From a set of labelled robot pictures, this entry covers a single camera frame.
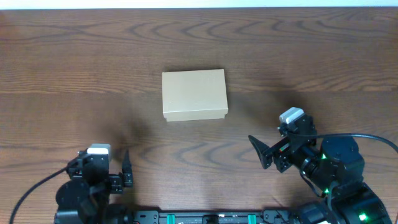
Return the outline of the brown cardboard box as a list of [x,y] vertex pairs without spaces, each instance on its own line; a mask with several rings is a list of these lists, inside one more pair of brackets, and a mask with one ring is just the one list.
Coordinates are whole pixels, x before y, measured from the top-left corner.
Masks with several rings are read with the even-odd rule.
[[228,110],[223,69],[162,73],[166,121],[224,119]]

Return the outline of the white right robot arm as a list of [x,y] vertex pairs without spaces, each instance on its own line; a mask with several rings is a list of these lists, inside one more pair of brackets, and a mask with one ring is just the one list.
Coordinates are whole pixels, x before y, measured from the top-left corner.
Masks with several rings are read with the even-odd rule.
[[281,118],[282,139],[268,146],[248,139],[267,169],[279,172],[294,166],[320,201],[289,212],[290,223],[390,223],[381,199],[364,182],[365,161],[355,141],[357,134],[319,135],[313,118],[305,113]]

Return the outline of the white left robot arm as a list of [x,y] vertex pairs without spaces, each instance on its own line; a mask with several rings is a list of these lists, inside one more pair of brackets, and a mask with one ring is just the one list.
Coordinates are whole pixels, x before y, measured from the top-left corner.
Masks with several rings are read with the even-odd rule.
[[132,166],[126,151],[118,174],[109,173],[109,152],[79,151],[68,163],[70,181],[57,191],[56,224],[127,224],[133,214],[125,205],[110,203],[112,194],[133,186]]

